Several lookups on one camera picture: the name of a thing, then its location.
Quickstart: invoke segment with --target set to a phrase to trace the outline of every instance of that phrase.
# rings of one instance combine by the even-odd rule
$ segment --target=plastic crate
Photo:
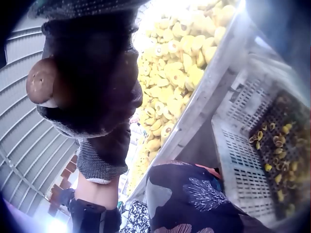
[[[261,150],[257,150],[248,139],[262,125],[263,117],[271,110],[280,93],[291,93],[301,105],[308,103],[299,94],[298,82],[291,78],[293,73],[288,66],[279,62],[263,62],[265,59],[255,55],[249,55],[247,60],[247,65],[239,72],[215,112],[212,126],[226,196],[247,214],[268,226],[285,217],[284,212],[277,212],[280,210],[276,196],[278,186],[273,185],[276,171],[273,168],[268,173],[263,168],[275,155],[273,151],[262,155]],[[286,116],[278,116],[277,124],[283,124]],[[266,145],[269,142],[268,139],[262,141]],[[305,190],[310,190],[310,182],[303,191],[299,191]],[[310,191],[302,196],[310,199],[308,193]]]

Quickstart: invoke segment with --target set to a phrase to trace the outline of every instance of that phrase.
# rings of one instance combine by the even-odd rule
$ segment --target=yellow peeled potato
[[[220,26],[227,26],[230,20],[232,19],[235,13],[235,7],[231,5],[227,5],[221,10],[221,14],[219,17],[219,25]]]
[[[184,53],[183,54],[183,67],[184,67],[184,70],[185,72],[188,72],[188,69],[193,65],[193,62],[192,62],[192,58]]]
[[[174,38],[173,32],[171,29],[167,28],[164,30],[163,32],[163,39],[166,42],[169,42],[170,40],[172,40]]]
[[[169,27],[169,19],[161,19],[159,22],[159,27],[161,29],[167,29]]]
[[[219,43],[220,43],[220,41],[221,41],[221,39],[222,39],[222,37],[224,36],[225,33],[226,33],[226,28],[225,27],[218,27],[218,28],[216,28],[214,38],[215,38],[215,43],[217,45],[219,45]]]
[[[204,70],[201,70],[201,69],[195,69],[194,71],[191,72],[191,76],[189,77],[191,82],[194,84],[194,87],[196,87],[201,78],[203,77],[203,73],[204,73]]]
[[[192,13],[192,26],[191,29],[194,31],[201,31],[206,25],[206,18],[203,14],[203,11],[194,11]]]
[[[207,64],[209,64],[210,61],[212,60],[216,50],[217,50],[216,46],[212,46],[206,49],[204,57]]]
[[[209,16],[205,18],[204,30],[208,32],[211,36],[214,36],[215,34],[216,26]]]
[[[202,67],[203,65],[205,65],[205,58],[204,58],[201,50],[199,50],[199,52],[197,54],[197,62],[196,63],[197,63],[198,67]]]
[[[205,39],[203,45],[202,45],[202,53],[205,54],[206,49],[212,46],[215,46],[215,40],[214,37],[209,37],[207,39]]]
[[[198,53],[198,51],[202,48],[204,41],[205,41],[204,35],[196,36],[192,41],[191,49],[194,52]]]

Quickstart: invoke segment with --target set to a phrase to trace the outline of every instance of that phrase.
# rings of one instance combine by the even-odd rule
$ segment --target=peeled potato
[[[173,32],[171,29],[167,28],[164,30],[163,32],[163,39],[166,42],[169,42],[170,40],[172,40],[174,38]]]
[[[214,38],[215,38],[215,43],[217,45],[219,45],[219,43],[220,43],[220,41],[221,41],[221,39],[222,39],[222,37],[224,36],[225,33],[226,33],[226,28],[225,27],[218,27],[218,28],[216,28]]]
[[[199,50],[198,54],[197,54],[197,60],[196,60],[196,65],[198,67],[202,67],[203,65],[205,65],[205,57],[202,54],[202,51]]]
[[[202,48],[204,41],[205,41],[204,35],[196,36],[192,41],[191,49],[194,52],[198,52]]]
[[[205,54],[207,48],[215,46],[215,40],[214,37],[209,37],[207,39],[205,39],[203,45],[202,45],[202,53]]]
[[[169,19],[161,19],[159,22],[159,27],[161,29],[167,29],[169,27]]]
[[[235,7],[231,5],[224,6],[221,10],[220,18],[219,18],[219,24],[221,26],[227,26],[227,24],[230,22],[231,18],[233,17],[235,13]]]
[[[188,69],[193,65],[192,58],[188,54],[183,54],[183,67],[185,72],[188,72]]]
[[[161,138],[167,138],[169,134],[171,133],[173,127],[174,127],[174,124],[172,123],[166,124],[161,131]]]
[[[209,16],[205,18],[204,25],[205,25],[204,27],[205,31],[207,31],[211,36],[214,36],[216,26]]]
[[[191,82],[194,84],[194,87],[196,87],[199,84],[201,78],[203,77],[203,73],[204,73],[204,70],[195,69],[191,73],[191,76],[189,76]]]
[[[207,64],[209,64],[210,61],[212,60],[216,50],[217,50],[216,46],[212,46],[206,49],[204,57]]]

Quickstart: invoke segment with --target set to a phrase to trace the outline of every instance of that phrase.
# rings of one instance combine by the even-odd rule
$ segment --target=bright light
[[[76,181],[71,185],[72,189],[77,189],[78,186],[78,178],[76,179]]]
[[[48,225],[47,233],[67,233],[68,228],[67,225],[58,219],[53,219],[50,224]]]

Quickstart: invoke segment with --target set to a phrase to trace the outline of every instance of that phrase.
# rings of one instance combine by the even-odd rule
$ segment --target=person
[[[61,201],[73,232],[117,232],[118,179],[128,169],[129,118],[142,103],[135,17],[147,0],[37,0],[29,17],[42,17],[42,60],[27,78],[38,113],[80,143],[77,189]],[[234,206],[211,170],[182,162],[150,169],[146,183],[152,232],[269,232]],[[7,211],[1,199],[1,209]],[[25,232],[5,212],[5,226]]]

